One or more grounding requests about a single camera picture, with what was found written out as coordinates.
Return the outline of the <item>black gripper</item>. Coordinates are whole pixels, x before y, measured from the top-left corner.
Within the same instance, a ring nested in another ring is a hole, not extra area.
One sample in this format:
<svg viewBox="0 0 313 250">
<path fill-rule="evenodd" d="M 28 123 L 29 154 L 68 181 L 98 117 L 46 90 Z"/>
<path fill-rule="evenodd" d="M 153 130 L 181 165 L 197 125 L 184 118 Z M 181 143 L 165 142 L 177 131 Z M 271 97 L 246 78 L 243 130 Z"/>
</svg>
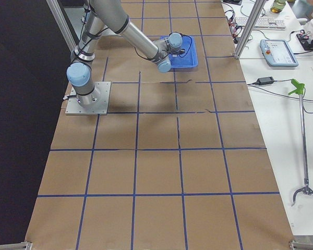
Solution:
<svg viewBox="0 0 313 250">
<path fill-rule="evenodd" d="M 186 50 L 184 48 L 179 48 L 179 49 L 172 49 L 171 50 L 171 55 L 172 57 L 181 57 L 182 54 L 185 54 Z"/>
</svg>

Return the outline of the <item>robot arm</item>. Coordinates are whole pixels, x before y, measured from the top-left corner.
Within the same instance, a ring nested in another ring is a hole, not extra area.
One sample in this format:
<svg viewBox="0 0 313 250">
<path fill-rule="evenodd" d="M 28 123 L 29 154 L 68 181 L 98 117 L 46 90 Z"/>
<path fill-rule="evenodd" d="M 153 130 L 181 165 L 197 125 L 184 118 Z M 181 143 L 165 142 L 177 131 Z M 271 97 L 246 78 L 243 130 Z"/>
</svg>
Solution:
<svg viewBox="0 0 313 250">
<path fill-rule="evenodd" d="M 172 32 L 167 37 L 150 40 L 131 21 L 120 1 L 85 1 L 84 8 L 85 25 L 66 71 L 80 107 L 94 107 L 100 100 L 102 92 L 92 80 L 92 63 L 100 49 L 114 55 L 116 49 L 122 51 L 124 43 L 128 43 L 140 58 L 156 64 L 162 73 L 171 69 L 169 55 L 185 53 L 184 34 Z"/>
</svg>

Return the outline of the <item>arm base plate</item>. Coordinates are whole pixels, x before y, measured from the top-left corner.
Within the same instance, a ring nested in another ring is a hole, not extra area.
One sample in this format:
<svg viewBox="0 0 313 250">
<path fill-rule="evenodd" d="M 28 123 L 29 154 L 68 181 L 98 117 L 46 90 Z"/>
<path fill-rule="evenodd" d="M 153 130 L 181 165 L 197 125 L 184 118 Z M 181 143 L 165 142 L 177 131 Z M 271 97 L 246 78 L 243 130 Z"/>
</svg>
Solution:
<svg viewBox="0 0 313 250">
<path fill-rule="evenodd" d="M 66 115 L 107 115 L 111 82 L 95 82 L 94 90 L 86 96 L 77 95 L 74 88 L 71 88 L 66 106 Z"/>
</svg>

